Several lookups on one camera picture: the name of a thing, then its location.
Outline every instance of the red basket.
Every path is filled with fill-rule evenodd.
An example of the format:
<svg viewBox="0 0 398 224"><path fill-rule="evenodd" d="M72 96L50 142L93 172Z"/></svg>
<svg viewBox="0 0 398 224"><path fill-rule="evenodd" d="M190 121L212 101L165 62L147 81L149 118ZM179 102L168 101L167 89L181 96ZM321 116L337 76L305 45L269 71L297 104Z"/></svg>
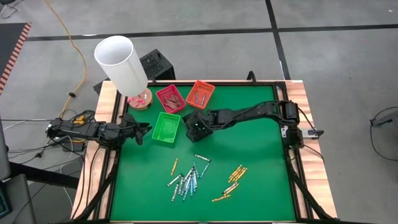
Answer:
<svg viewBox="0 0 398 224"><path fill-rule="evenodd" d="M177 98L177 100L181 104L181 106L177 106L175 109L166 105L167 104L166 98L174 100L173 95ZM177 87L175 87L175 85L170 85L162 90L157 91L156 96L159 99L160 104L162 104L164 110L167 113L177 113L180 110L184 109L185 105L187 105L184 99L182 98L180 92L178 91Z"/></svg>
<svg viewBox="0 0 398 224"><path fill-rule="evenodd" d="M196 108L205 109L215 88L216 87L213 85L210 85L208 83L198 80L197 82L195 82L194 86L192 87L191 91L189 92L189 94L187 96L187 103Z"/></svg>

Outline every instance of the green basket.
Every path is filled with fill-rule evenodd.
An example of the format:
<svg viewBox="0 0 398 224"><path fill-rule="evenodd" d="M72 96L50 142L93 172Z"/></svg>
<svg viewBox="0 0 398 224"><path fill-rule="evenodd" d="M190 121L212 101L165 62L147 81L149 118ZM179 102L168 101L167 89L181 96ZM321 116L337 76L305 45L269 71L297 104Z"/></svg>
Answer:
<svg viewBox="0 0 398 224"><path fill-rule="evenodd" d="M173 143L181 116L160 112L152 139Z"/></svg>

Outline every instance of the gray floor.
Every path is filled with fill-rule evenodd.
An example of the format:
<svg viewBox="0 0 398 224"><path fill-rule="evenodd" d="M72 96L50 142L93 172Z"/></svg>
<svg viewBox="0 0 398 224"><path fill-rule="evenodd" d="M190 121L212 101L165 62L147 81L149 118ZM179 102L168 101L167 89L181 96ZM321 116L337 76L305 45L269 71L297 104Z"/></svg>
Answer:
<svg viewBox="0 0 398 224"><path fill-rule="evenodd" d="M271 26L266 4L260 0L50 2L75 35ZM398 23L397 1L272 0L272 5L278 27ZM31 37L65 35L43 0L24 1L17 8L19 12L0 22L32 22ZM398 30L296 32L282 33L280 38L290 76L304 80L316 125L326 131L320 144L338 216L395 223L398 162L373 152L369 119L397 105ZM260 79L282 79L270 33L131 40L139 55L159 49L174 65L178 79L245 78L249 70ZM75 41L88 63L87 81L70 105L76 111L95 109L98 100L91 87L105 78L93 58L99 41ZM68 41L26 42L0 97L0 113L5 119L54 118L82 75L83 64ZM7 144L12 150L44 145L45 127L46 123L35 123L11 128L5 133ZM397 137L390 126L374 131L377 148L389 157L398 158ZM74 158L69 156L51 149L28 165L44 168ZM26 154L14 161L31 157ZM77 169L78 163L65 168ZM30 187L35 192L40 184ZM46 187L34 207L39 223L56 222L70 213L65 192L57 187Z"/></svg>

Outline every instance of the black box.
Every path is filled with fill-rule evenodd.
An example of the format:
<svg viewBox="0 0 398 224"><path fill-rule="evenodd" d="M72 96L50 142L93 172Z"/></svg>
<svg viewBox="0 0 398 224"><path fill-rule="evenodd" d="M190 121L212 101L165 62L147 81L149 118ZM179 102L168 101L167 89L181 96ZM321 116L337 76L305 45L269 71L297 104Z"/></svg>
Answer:
<svg viewBox="0 0 398 224"><path fill-rule="evenodd" d="M149 80L175 80L173 65L157 49L139 59ZM94 91L99 95L102 82L95 85Z"/></svg>

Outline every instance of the plastic basket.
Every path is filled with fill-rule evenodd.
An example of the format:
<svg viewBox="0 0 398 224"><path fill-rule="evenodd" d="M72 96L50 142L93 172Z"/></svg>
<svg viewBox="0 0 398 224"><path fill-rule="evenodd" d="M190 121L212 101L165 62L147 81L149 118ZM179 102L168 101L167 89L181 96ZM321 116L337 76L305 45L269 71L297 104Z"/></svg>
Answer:
<svg viewBox="0 0 398 224"><path fill-rule="evenodd" d="M180 115L160 112L152 139L173 143L180 119Z"/></svg>
<svg viewBox="0 0 398 224"><path fill-rule="evenodd" d="M172 98L171 96L175 95L178 99L178 101L181 103L181 106L172 109L168 106L166 106L165 104L165 98ZM178 91L177 87L175 87L175 85L170 85L164 89L161 89L159 91L156 92L156 96L160 101L160 104L162 104L164 110L167 113L177 113L178 111L184 109L184 107L187 105L184 101L184 99L182 98L180 92Z"/></svg>
<svg viewBox="0 0 398 224"><path fill-rule="evenodd" d="M196 81L187 96L187 103L199 109L205 109L216 87L202 81Z"/></svg>

